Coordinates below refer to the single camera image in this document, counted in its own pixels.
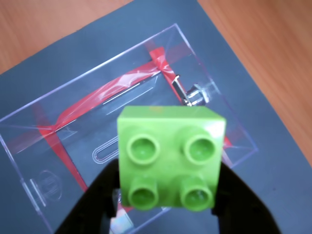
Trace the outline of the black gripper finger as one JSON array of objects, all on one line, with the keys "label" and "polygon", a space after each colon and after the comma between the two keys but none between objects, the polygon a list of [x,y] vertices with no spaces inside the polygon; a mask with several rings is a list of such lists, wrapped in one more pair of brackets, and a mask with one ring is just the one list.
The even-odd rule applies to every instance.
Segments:
[{"label": "black gripper finger", "polygon": [[118,160],[110,161],[79,199],[57,234],[108,234],[117,215],[119,197]]},{"label": "black gripper finger", "polygon": [[226,164],[221,163],[215,206],[220,234],[279,234],[262,200]]}]

